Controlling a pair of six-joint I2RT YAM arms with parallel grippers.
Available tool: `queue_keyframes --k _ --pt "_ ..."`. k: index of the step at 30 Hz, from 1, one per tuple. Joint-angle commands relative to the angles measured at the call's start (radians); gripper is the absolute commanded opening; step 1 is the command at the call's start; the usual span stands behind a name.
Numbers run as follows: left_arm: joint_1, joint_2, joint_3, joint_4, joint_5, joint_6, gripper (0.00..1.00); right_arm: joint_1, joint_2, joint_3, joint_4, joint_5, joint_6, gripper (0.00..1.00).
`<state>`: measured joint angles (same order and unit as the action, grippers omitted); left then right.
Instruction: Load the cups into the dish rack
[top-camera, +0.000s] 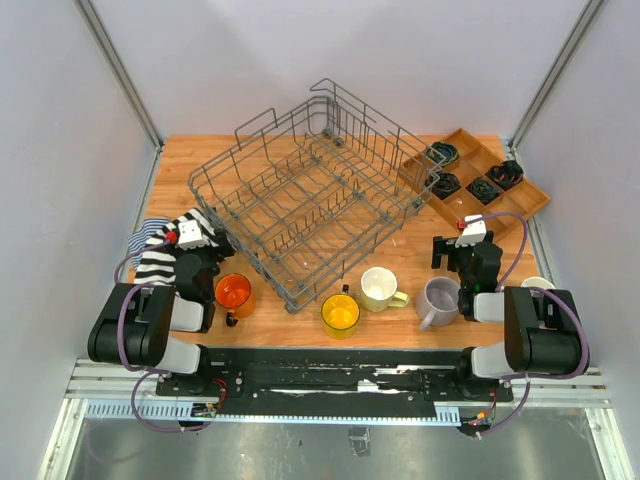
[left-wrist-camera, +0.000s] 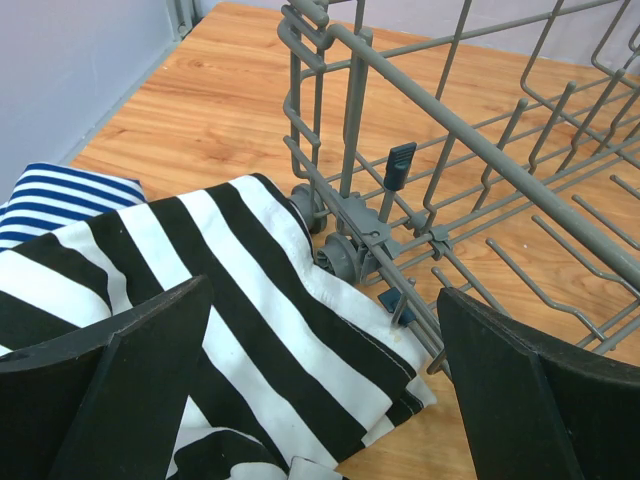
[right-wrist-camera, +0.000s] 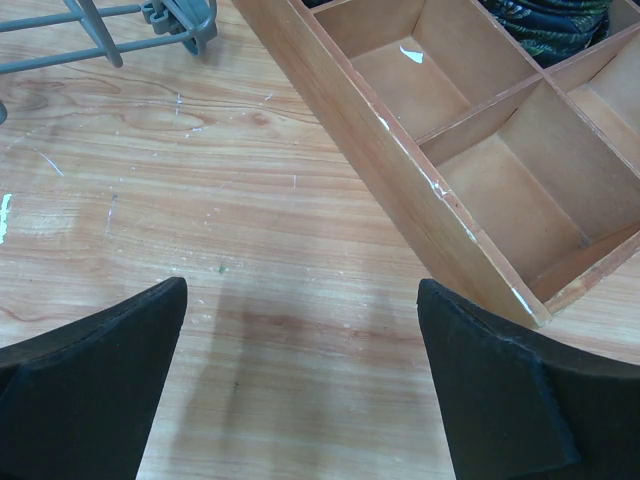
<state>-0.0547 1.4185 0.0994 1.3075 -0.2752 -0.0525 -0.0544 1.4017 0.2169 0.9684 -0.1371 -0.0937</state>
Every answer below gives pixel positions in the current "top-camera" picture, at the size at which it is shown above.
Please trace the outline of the orange ceramic mug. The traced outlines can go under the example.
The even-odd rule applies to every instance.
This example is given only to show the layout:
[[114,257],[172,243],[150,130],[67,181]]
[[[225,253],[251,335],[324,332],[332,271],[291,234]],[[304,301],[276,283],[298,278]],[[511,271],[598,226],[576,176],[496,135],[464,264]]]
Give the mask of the orange ceramic mug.
[[215,299],[226,310],[225,323],[235,327],[239,320],[250,316],[256,307],[256,297],[250,281],[239,273],[221,278],[215,286]]

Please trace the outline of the yellow enamel mug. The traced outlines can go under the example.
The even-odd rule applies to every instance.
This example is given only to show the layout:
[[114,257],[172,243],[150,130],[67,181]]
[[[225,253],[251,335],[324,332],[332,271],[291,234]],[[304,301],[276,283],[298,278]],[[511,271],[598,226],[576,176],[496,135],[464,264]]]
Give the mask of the yellow enamel mug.
[[360,308],[344,284],[340,293],[329,296],[322,304],[321,317],[327,335],[337,340],[351,337],[360,319]]

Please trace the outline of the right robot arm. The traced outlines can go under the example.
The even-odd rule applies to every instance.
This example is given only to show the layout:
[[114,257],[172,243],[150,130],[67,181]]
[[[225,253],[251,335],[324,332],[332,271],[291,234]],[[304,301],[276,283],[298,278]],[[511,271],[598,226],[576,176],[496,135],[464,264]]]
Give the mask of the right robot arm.
[[503,251],[493,234],[464,244],[460,237],[433,238],[431,267],[443,259],[459,280],[434,278],[425,287],[432,308],[422,319],[436,325],[442,313],[503,327],[504,340],[491,346],[467,347],[452,382],[455,392],[474,400],[518,378],[571,379],[584,374],[590,362],[589,345],[572,294],[536,286],[500,287]]

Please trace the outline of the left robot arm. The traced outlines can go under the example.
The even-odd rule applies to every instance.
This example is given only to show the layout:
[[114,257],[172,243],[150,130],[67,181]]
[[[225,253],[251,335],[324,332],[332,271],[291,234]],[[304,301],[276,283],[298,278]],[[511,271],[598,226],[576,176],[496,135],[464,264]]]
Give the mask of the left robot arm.
[[181,249],[175,234],[149,245],[134,283],[118,281],[87,342],[89,358],[119,364],[130,372],[157,373],[166,387],[160,395],[210,395],[226,391],[226,375],[211,364],[209,351],[171,336],[173,331],[206,333],[215,313],[214,278],[220,264],[234,255],[224,235]]

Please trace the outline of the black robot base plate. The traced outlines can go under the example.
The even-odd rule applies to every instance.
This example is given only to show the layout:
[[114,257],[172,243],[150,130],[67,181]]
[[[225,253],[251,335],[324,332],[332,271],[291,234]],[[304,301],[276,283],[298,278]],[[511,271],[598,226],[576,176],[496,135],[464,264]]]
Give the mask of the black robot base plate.
[[[266,406],[312,413],[416,413],[438,402],[508,403],[511,388],[499,384],[478,399],[465,399],[452,374],[463,350],[311,349],[210,347],[211,364],[226,375],[222,406]],[[166,387],[167,380],[157,383]],[[160,395],[213,398],[210,395]]]

